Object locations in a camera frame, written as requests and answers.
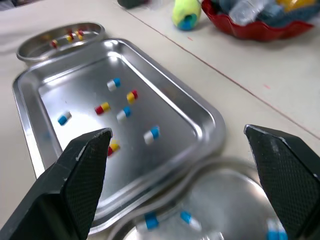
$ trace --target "capsule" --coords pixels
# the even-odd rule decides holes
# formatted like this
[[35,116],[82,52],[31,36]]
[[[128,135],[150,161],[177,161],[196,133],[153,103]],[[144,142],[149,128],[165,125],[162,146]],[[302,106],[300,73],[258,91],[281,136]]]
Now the capsule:
[[277,222],[274,219],[270,218],[270,219],[266,220],[266,224],[268,227],[266,239],[267,240],[279,240]]
[[78,31],[75,31],[75,34],[77,34],[78,36],[83,36],[84,31],[82,31],[82,29],[79,29]]
[[159,221],[155,213],[146,214],[144,216],[144,220],[145,221],[138,223],[136,225],[136,230],[140,233],[146,232],[147,230],[150,231],[152,229],[155,229],[159,225]]
[[126,99],[129,104],[133,104],[135,100],[138,98],[137,90],[133,90],[126,95]]
[[144,141],[146,144],[151,144],[155,139],[157,139],[160,135],[160,130],[158,126],[154,126],[149,131],[147,131],[144,135]]
[[108,86],[108,89],[110,90],[110,92],[112,92],[116,90],[116,88],[121,86],[120,78],[116,77],[115,79],[108,81],[106,85]]
[[130,107],[126,106],[121,110],[117,115],[116,119],[121,122],[122,120],[128,118],[131,115],[131,109]]
[[180,217],[183,221],[185,221],[191,228],[200,232],[202,230],[200,222],[198,222],[191,214],[187,211],[182,211],[180,213]]
[[97,106],[94,110],[97,115],[103,114],[104,112],[107,112],[110,109],[109,103],[104,102],[100,106]]
[[71,113],[69,111],[65,112],[61,117],[58,119],[58,123],[63,126],[65,125],[68,120],[72,117]]
[[66,36],[66,39],[67,39],[67,40],[68,40],[68,42],[70,43],[70,42],[72,42],[72,41],[73,41],[73,39],[75,39],[75,38],[74,38],[73,34],[72,34],[72,33],[70,33],[68,36]]
[[52,40],[50,44],[51,44],[51,46],[52,46],[53,48],[55,48],[55,49],[58,47],[58,42],[57,42],[57,40]]
[[110,143],[110,145],[108,147],[108,156],[111,156],[114,152],[119,150],[119,148],[120,148],[120,146],[116,142]]

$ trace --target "table surface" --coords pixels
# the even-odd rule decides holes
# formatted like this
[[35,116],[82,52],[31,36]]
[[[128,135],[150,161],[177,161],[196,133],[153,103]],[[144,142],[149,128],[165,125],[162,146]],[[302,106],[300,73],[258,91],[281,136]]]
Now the table surface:
[[[315,67],[320,37],[311,32],[304,36],[310,39],[265,45],[240,41],[217,32],[204,15],[195,31],[181,32],[170,21],[172,4],[163,0],[157,9],[127,12],[107,0],[44,0],[0,12],[0,106],[5,112],[0,118],[0,228],[35,181],[12,93],[14,79],[26,69],[16,50],[31,36],[61,25],[98,22],[109,35],[131,41],[198,92],[224,117],[224,156],[254,161],[243,134],[245,124],[297,135],[320,154],[320,70]],[[90,239],[105,236],[102,232]]]

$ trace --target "stainless steel tray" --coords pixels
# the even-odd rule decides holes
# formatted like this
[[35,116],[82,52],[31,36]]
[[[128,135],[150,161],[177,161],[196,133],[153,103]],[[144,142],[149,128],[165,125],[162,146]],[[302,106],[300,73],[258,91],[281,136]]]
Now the stainless steel tray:
[[[190,212],[202,230],[183,222],[181,211]],[[147,213],[157,215],[158,227],[136,228]],[[265,240],[267,219],[277,215],[259,184],[256,168],[220,158],[197,164],[169,193],[129,213],[107,240]],[[218,233],[221,238],[212,238]]]
[[[110,92],[107,82],[120,78]],[[119,123],[133,89],[131,116]],[[99,232],[181,176],[189,164],[218,150],[225,138],[220,113],[126,40],[110,39],[32,66],[13,84],[35,175],[53,164],[70,140],[111,128],[120,150],[107,160],[91,232]],[[95,107],[108,102],[110,111]],[[58,118],[72,118],[60,126]],[[159,126],[150,145],[144,133]]]

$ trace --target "textured gripper pad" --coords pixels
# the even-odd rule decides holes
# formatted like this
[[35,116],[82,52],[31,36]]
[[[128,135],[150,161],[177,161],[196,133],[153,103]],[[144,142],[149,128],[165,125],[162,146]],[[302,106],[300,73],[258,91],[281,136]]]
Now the textured gripper pad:
[[295,239],[319,204],[319,184],[283,138],[255,127],[247,127],[245,134],[260,183],[289,239]]
[[78,165],[64,188],[65,202],[80,240],[87,239],[94,220],[103,188],[111,134],[111,131],[97,134],[83,148],[77,156]]

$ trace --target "round metal dish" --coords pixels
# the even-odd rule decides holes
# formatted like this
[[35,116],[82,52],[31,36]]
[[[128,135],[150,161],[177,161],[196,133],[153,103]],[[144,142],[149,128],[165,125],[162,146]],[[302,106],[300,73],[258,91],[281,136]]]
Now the round metal dish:
[[[181,211],[190,212],[202,230],[185,224]],[[137,230],[148,213],[156,214],[158,227]],[[265,240],[269,218],[277,215],[256,168],[237,159],[215,158],[196,164],[169,192],[121,219],[107,240],[206,240],[217,234],[226,240]]]
[[[83,37],[81,40],[75,33],[78,30],[83,31]],[[67,40],[69,33],[72,33],[74,38],[71,42]],[[73,52],[84,45],[99,42],[105,37],[105,29],[98,23],[74,23],[51,29],[28,39],[18,48],[16,56],[28,65],[32,65],[53,57]],[[57,41],[57,48],[54,48],[51,45],[53,40]]]

